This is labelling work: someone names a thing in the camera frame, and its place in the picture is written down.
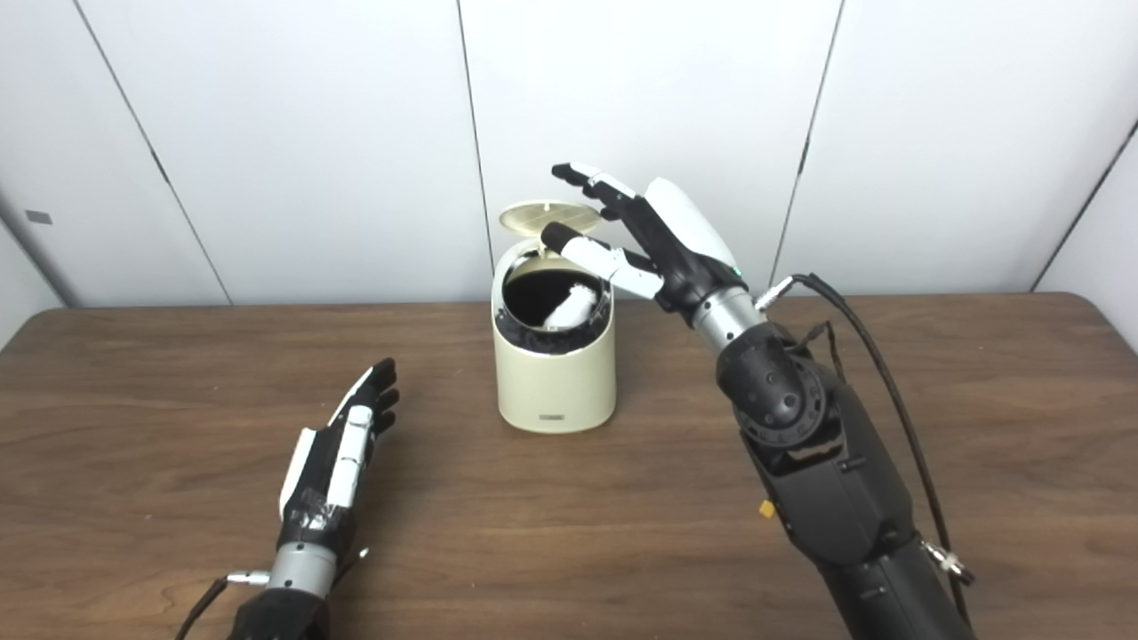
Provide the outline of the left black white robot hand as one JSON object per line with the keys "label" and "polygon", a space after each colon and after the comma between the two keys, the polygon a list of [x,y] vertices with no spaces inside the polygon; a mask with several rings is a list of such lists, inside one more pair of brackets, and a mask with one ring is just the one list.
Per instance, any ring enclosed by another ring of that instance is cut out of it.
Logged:
{"label": "left black white robot hand", "polygon": [[300,430],[279,499],[277,545],[319,545],[344,556],[357,538],[358,482],[376,443],[395,424],[396,361],[361,374],[324,427]]}

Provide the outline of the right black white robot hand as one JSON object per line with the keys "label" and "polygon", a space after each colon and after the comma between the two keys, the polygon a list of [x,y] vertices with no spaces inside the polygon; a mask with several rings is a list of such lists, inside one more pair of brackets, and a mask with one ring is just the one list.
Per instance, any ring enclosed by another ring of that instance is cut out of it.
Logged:
{"label": "right black white robot hand", "polygon": [[541,243],[574,266],[622,292],[655,300],[665,312],[682,315],[690,328],[715,294],[747,288],[721,235],[673,182],[658,178],[640,194],[578,162],[553,165],[551,173],[601,203],[601,216],[621,223],[642,248],[622,251],[568,224],[546,224]]}

